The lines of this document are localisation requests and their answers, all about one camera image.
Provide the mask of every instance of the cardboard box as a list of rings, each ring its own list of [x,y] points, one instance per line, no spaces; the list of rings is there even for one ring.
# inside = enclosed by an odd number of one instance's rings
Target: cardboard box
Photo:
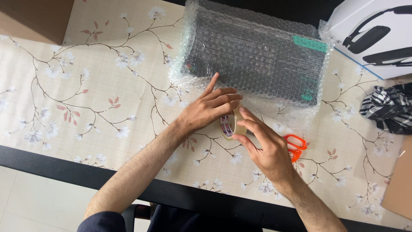
[[[412,73],[412,1],[345,0],[325,36],[381,79]]]
[[[382,207],[412,220],[412,136],[407,136],[400,150]]]
[[[0,34],[61,45],[74,0],[0,0]]]

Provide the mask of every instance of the headphone image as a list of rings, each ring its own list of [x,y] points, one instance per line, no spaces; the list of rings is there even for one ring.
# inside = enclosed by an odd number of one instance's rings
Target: headphone image
[[[356,29],[343,41],[342,45],[345,46],[350,52],[359,54],[364,52],[383,37],[385,37],[391,29],[387,26],[374,26],[370,29],[360,32],[360,30],[370,21],[385,14],[386,12],[393,12],[395,14],[412,14],[412,5],[399,6],[390,8],[384,11],[380,11],[365,21],[359,24]],[[363,57],[363,60],[373,66],[396,66],[406,67],[412,66],[411,62],[403,62],[406,59],[412,57],[412,47],[405,47],[396,50],[380,52]]]

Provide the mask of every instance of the hand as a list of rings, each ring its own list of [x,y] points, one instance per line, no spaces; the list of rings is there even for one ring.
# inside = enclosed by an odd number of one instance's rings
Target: hand
[[[177,120],[188,132],[200,130],[219,117],[232,113],[243,99],[243,96],[236,94],[237,89],[234,88],[213,91],[218,78],[219,73],[215,73],[203,94],[188,105],[178,117]]]
[[[248,150],[250,158],[273,182],[276,189],[281,191],[282,187],[290,186],[299,176],[297,176],[290,161],[287,141],[247,108],[239,107],[239,112],[244,120],[238,121],[237,124],[245,126],[253,132],[262,149],[256,148],[252,141],[244,135],[232,135],[232,138],[238,140]]]

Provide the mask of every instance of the brown cardboard box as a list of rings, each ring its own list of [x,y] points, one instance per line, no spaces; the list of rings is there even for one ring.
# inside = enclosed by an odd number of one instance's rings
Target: brown cardboard box
[[[382,207],[412,220],[412,136],[405,138],[400,153]]]
[[[0,0],[0,34],[61,45],[74,0]]]

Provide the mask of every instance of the sleeve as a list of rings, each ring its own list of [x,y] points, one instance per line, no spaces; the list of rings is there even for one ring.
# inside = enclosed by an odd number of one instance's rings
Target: sleeve
[[[86,218],[77,232],[126,232],[126,225],[119,213],[99,212]]]

